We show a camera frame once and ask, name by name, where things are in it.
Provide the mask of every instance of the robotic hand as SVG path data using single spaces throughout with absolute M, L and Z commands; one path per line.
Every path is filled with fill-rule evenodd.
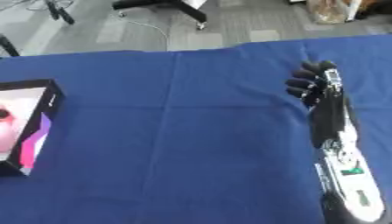
M 390 223 L 389 210 L 358 148 L 358 124 L 337 67 L 303 63 L 287 80 L 287 92 L 309 109 L 316 170 L 324 191 L 327 224 Z

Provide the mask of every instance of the box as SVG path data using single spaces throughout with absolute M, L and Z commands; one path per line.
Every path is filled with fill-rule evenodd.
M 63 99 L 54 80 L 0 83 L 0 176 L 31 173 Z

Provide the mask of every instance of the gray floor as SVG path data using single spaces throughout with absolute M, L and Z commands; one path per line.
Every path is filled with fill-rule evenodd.
M 246 42 L 281 39 L 383 34 L 392 30 L 392 16 L 371 17 L 348 24 L 314 24 L 303 4 L 284 0 L 208 0 L 204 31 L 195 22 L 167 8 L 132 9 L 119 18 L 108 0 L 76 0 L 68 11 L 77 23 L 53 21 L 47 11 L 25 5 L 0 12 L 0 32 L 23 55 L 115 50 L 177 51 L 220 48 Z M 158 30 L 131 22 L 159 27 Z

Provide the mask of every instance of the cable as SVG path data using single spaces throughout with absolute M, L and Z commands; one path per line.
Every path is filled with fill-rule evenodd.
M 29 1 L 31 1 L 30 5 L 26 7 L 28 11 L 47 11 L 46 4 L 39 5 L 37 8 L 32 7 L 36 2 L 43 1 L 43 0 L 29 0 Z M 59 5 L 61 8 L 66 9 L 74 3 L 74 0 L 54 0 L 54 3 Z
M 17 0 L 17 1 L 10 1 L 10 3 L 7 3 L 5 6 L 0 8 L 0 12 L 1 11 L 6 11 L 14 6 L 17 6 L 19 4 L 25 3 L 25 2 L 29 2 L 31 0 Z
M 167 34 L 164 31 L 162 31 L 161 28 L 156 27 L 155 25 L 152 25 L 152 24 L 142 24 L 142 23 L 139 23 L 139 22 L 136 22 L 136 21 L 131 21 L 131 20 L 128 20 L 127 22 L 132 23 L 132 24 L 136 24 L 136 25 L 144 25 L 144 26 L 148 26 L 148 27 L 154 28 L 154 29 L 160 31 L 162 36 L 164 36 L 164 39 L 166 40 L 166 43 L 169 41 L 169 38 L 167 37 Z

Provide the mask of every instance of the bag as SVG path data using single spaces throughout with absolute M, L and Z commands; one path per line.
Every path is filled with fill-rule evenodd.
M 318 24 L 340 24 L 346 21 L 345 11 L 337 4 L 339 0 L 308 0 L 309 11 Z

